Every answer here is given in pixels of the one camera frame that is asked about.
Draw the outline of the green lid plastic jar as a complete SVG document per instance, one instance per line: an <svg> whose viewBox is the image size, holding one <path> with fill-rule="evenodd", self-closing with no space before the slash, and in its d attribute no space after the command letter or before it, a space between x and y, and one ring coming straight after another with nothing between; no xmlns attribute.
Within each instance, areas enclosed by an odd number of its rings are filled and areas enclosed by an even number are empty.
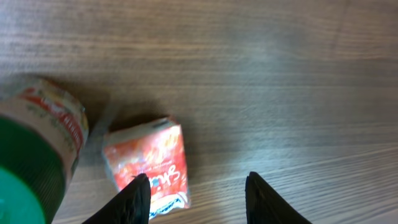
<svg viewBox="0 0 398 224"><path fill-rule="evenodd" d="M89 133L83 105L41 78L1 80L1 223L51 223Z"/></svg>

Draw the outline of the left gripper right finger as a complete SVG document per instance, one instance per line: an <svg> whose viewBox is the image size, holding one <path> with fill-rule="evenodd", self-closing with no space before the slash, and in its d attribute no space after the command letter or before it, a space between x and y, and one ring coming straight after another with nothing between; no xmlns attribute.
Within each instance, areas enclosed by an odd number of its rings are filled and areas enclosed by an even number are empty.
<svg viewBox="0 0 398 224"><path fill-rule="evenodd" d="M245 193L248 224L311 224L257 172L246 177Z"/></svg>

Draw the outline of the red pocket tissue pack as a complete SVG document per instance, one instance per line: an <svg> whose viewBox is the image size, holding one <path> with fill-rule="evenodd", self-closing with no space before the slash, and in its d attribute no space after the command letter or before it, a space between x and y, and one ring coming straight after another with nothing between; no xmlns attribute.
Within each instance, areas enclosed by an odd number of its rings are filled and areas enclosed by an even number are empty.
<svg viewBox="0 0 398 224"><path fill-rule="evenodd" d="M149 219L190 207L181 125L170 117L104 136L103 157L121 191L139 174L149 178Z"/></svg>

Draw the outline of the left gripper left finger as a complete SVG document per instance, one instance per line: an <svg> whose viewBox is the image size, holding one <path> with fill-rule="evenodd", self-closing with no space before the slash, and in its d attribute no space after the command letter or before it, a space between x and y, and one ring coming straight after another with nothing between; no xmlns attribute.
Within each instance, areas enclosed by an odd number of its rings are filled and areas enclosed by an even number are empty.
<svg viewBox="0 0 398 224"><path fill-rule="evenodd" d="M149 178L139 174L83 224L148 224L150 199Z"/></svg>

